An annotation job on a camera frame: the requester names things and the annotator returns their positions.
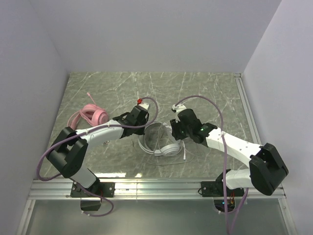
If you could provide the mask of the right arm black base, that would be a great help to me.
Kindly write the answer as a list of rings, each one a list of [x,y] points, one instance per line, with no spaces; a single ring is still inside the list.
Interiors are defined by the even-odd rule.
[[[222,181],[202,181],[201,187],[198,189],[198,194],[202,197],[221,197],[221,199],[214,199],[214,206],[219,212],[225,212],[224,210],[224,191]],[[226,188],[227,195],[227,210],[232,212],[235,210],[236,203],[235,197],[242,197],[244,190],[242,188],[229,189]]]

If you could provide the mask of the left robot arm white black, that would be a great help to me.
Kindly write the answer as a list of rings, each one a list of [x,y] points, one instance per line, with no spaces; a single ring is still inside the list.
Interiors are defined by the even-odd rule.
[[[98,178],[83,164],[86,152],[107,141],[131,135],[142,135],[149,118],[149,104],[141,103],[112,120],[88,129],[64,128],[58,135],[55,147],[46,158],[65,178],[71,178],[84,188],[97,184]]]

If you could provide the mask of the white headphones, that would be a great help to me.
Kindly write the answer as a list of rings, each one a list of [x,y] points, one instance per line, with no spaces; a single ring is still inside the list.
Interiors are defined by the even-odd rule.
[[[175,157],[183,154],[186,162],[186,147],[184,141],[176,140],[172,135],[172,127],[165,122],[154,122],[147,126],[144,135],[138,138],[141,150],[155,157]]]

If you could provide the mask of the pink headphones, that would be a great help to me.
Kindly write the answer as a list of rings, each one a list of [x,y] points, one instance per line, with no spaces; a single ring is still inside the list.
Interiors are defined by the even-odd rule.
[[[84,119],[90,126],[95,127],[106,123],[109,120],[109,115],[105,109],[99,107],[90,93],[87,93],[92,103],[86,104],[82,109],[75,112],[67,121],[67,126],[75,130],[79,120]]]

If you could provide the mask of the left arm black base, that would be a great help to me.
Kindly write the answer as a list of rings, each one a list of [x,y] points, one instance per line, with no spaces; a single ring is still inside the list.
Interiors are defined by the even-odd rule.
[[[114,182],[96,181],[91,187],[83,189],[78,183],[74,182],[70,192],[70,198],[80,198],[80,208],[84,212],[97,212],[103,198],[113,198],[115,191]]]

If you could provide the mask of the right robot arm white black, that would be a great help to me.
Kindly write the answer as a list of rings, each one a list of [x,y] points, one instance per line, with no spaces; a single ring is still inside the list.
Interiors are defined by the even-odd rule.
[[[176,140],[190,138],[205,147],[219,150],[242,162],[246,169],[227,170],[217,179],[217,188],[223,191],[255,188],[270,196],[289,173],[276,147],[270,143],[259,145],[223,132],[211,123],[201,123],[192,109],[184,105],[172,107],[175,118],[170,121]]]

